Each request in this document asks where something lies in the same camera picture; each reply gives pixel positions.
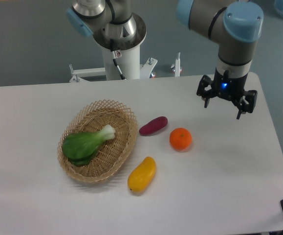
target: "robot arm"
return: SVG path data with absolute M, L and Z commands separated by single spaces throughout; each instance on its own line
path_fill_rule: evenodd
M 252 2 L 235 0 L 180 0 L 177 18 L 219 44 L 214 79 L 204 75 L 197 90 L 205 101 L 204 107 L 210 98 L 218 96 L 239 109 L 237 119 L 241 114 L 252 113 L 257 91 L 245 91 L 244 84 L 261 35 L 261 8 Z
M 74 0 L 66 14 L 80 34 L 91 36 L 108 23 L 127 22 L 132 15 L 131 0 Z

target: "metal stand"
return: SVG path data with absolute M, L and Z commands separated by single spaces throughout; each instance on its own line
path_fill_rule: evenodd
M 157 64 L 157 60 L 154 58 L 149 58 L 144 65 L 140 65 L 140 79 L 149 79 L 155 77 L 153 69 Z M 95 68 L 95 69 L 85 69 L 85 70 L 74 70 L 72 65 L 69 65 L 72 78 L 69 82 L 88 82 L 82 77 L 95 77 L 106 75 L 105 68 Z

